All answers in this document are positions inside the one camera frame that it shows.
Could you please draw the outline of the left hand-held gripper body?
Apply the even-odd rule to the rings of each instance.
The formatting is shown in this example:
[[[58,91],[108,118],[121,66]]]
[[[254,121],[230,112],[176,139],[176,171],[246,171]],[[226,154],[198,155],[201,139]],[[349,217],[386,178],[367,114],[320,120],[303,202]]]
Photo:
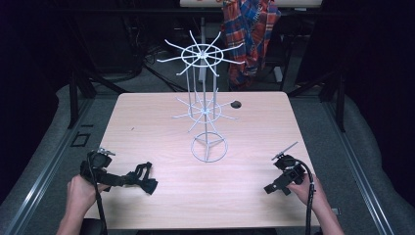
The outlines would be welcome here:
[[[101,172],[107,172],[106,168],[112,159],[106,152],[91,151],[87,158],[80,165],[80,175],[91,184],[98,183],[97,175]]]

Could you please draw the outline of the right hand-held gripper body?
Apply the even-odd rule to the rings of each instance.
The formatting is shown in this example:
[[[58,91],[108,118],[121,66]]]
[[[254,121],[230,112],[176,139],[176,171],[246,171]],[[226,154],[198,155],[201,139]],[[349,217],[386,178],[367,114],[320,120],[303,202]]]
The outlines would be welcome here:
[[[305,169],[300,160],[295,159],[291,155],[286,155],[286,152],[295,145],[296,143],[293,143],[274,157],[274,160],[276,160],[274,165],[282,171],[282,174],[273,182],[281,183],[284,187],[287,187],[292,182],[296,184],[303,183]]]

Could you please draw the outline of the black bow tie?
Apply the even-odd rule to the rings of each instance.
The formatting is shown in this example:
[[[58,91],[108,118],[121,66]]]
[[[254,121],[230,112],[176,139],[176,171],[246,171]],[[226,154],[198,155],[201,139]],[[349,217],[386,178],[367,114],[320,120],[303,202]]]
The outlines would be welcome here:
[[[151,168],[152,164],[150,162],[138,164],[134,171],[126,174],[125,184],[138,185],[145,193],[152,195],[158,186],[158,182],[155,178],[150,177]]]

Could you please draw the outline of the person's right hand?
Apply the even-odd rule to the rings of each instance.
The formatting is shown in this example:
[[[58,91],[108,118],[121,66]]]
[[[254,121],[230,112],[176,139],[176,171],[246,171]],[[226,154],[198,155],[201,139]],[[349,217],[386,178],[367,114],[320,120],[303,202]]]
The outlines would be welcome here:
[[[326,194],[317,176],[312,174],[312,179],[313,179],[313,182],[310,182],[309,177],[306,174],[303,177],[302,184],[291,183],[287,186],[287,188],[291,190],[292,192],[294,192],[298,196],[298,198],[307,206],[308,197],[310,194],[310,186],[314,185],[312,210],[316,214],[319,214],[323,212],[324,210],[329,209],[330,205],[327,201]]]

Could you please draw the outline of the person's left hand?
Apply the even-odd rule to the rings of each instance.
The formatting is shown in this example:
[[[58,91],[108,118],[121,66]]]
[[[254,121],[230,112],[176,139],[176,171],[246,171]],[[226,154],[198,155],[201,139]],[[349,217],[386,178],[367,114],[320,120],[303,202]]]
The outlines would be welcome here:
[[[101,193],[107,188],[108,185],[99,184],[97,191]],[[80,175],[74,176],[68,183],[66,215],[70,218],[84,217],[96,202],[97,191]]]

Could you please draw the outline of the black metal stand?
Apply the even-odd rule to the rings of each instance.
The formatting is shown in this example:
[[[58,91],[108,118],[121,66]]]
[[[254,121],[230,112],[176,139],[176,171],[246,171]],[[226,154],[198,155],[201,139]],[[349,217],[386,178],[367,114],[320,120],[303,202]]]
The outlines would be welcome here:
[[[307,82],[300,88],[288,93],[289,97],[297,97],[299,94],[311,89],[317,84],[323,84],[318,97],[321,102],[330,102],[336,98],[335,122],[341,132],[345,132],[344,114],[346,101],[346,78],[343,70],[332,70],[324,75]]]
[[[92,82],[96,81],[117,94],[127,93],[127,90],[106,80],[96,72],[84,68],[81,64],[72,65],[72,74],[69,79],[69,109],[70,120],[68,129],[71,129],[79,120],[79,98],[81,93],[86,99],[94,99],[97,91]]]

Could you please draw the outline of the metal floor rail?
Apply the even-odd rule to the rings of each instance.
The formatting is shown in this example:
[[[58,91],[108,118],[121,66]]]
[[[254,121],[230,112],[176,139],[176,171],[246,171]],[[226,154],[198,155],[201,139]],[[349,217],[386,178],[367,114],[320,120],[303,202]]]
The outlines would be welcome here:
[[[65,213],[67,183],[96,146],[95,102],[80,103],[80,117],[68,127],[62,105],[17,186],[0,206],[0,235],[55,235]]]
[[[355,154],[345,132],[342,132],[338,127],[335,119],[334,108],[328,103],[322,103],[322,107],[325,110],[330,123],[337,136],[340,138],[343,149],[346,152],[346,162],[350,168],[353,179],[360,191],[363,201],[369,211],[372,220],[380,235],[395,235],[392,225],[386,217],[385,211],[383,210],[378,197],[376,196],[372,186],[370,185],[366,174]]]

